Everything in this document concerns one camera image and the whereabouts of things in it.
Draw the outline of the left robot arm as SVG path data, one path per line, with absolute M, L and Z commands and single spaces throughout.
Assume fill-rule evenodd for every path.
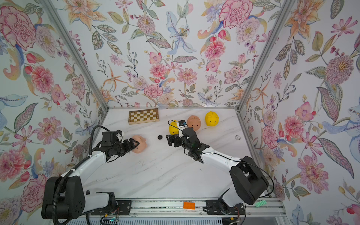
M 87 157 L 61 176 L 46 182 L 41 216 L 55 224 L 63 224 L 85 213 L 100 210 L 113 212 L 118 208 L 115 194 L 109 191 L 91 192 L 83 184 L 111 157 L 125 156 L 140 145 L 133 138 L 123 139 L 122 132 L 105 131 L 102 141 L 94 146 Z

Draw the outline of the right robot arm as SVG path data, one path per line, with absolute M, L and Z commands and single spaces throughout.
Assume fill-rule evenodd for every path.
M 191 127 L 166 135 L 166 139 L 169 146 L 181 146 L 193 160 L 230 174 L 232 186 L 219 197 L 220 203 L 228 208 L 240 203 L 253 205 L 269 187 L 263 171 L 251 157 L 237 158 L 221 153 L 200 142 Z

